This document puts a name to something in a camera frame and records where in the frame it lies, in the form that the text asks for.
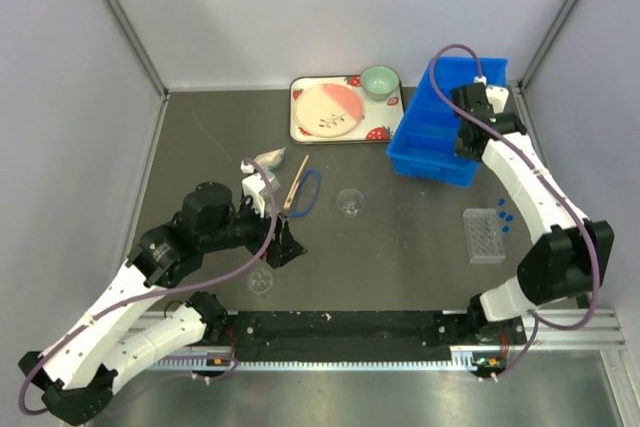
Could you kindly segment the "plastic bag with contents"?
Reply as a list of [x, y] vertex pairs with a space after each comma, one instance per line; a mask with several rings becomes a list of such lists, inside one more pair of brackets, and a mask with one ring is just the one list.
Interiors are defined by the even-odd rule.
[[283, 163], [286, 148], [282, 147], [269, 152], [259, 154], [255, 157], [255, 162], [263, 169], [269, 171], [277, 170]]

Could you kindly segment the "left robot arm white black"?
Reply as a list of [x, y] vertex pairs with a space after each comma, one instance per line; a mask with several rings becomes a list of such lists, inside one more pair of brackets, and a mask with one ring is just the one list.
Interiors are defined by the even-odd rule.
[[[279, 268], [305, 254], [286, 215], [266, 207], [259, 193], [245, 193], [238, 206], [223, 184], [205, 182], [183, 200], [172, 219], [147, 231], [116, 276], [74, 327], [43, 351], [29, 351], [19, 361], [25, 376], [18, 397], [20, 411], [30, 386], [42, 392], [43, 408], [71, 426], [99, 415], [134, 377], [190, 344], [216, 343], [226, 334], [225, 308], [203, 282], [181, 287], [202, 267], [209, 253], [243, 247], [251, 260], [213, 279], [226, 282], [263, 260]], [[186, 291], [190, 298], [175, 313], [129, 336], [129, 328], [157, 300]]]

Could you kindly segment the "clear glass flask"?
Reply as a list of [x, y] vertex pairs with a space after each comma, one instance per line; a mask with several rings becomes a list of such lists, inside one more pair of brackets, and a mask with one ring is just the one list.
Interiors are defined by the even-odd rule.
[[346, 218], [356, 218], [364, 212], [366, 208], [366, 198], [361, 191], [346, 188], [337, 194], [336, 206], [342, 216]]

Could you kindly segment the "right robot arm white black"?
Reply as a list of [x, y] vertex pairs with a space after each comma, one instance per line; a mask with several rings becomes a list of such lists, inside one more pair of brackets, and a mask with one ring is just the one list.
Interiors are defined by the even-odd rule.
[[595, 295], [614, 243], [606, 221], [592, 221], [560, 189], [537, 156], [525, 125], [504, 109], [497, 88], [476, 81], [452, 90], [460, 120], [457, 156], [488, 167], [507, 190], [528, 229], [532, 247], [513, 277], [475, 295], [467, 309], [467, 331], [487, 343], [506, 321], [545, 304]]

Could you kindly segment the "clear test tube rack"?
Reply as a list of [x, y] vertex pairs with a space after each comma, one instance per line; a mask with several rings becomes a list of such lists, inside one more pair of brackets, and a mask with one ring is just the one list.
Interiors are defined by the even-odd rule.
[[505, 260], [502, 229], [495, 209], [466, 209], [463, 224], [472, 264], [499, 264]]

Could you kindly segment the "blue plastic bin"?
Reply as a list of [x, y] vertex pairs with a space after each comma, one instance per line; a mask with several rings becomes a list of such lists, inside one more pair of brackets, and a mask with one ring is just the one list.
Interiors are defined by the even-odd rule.
[[[507, 86], [507, 59], [481, 57], [480, 63], [489, 84]], [[478, 163], [454, 155], [459, 119], [436, 94], [430, 64], [386, 153], [397, 174], [469, 187]], [[471, 57], [443, 56], [435, 69], [436, 83], [448, 99], [452, 89], [472, 83], [476, 75], [476, 62]]]

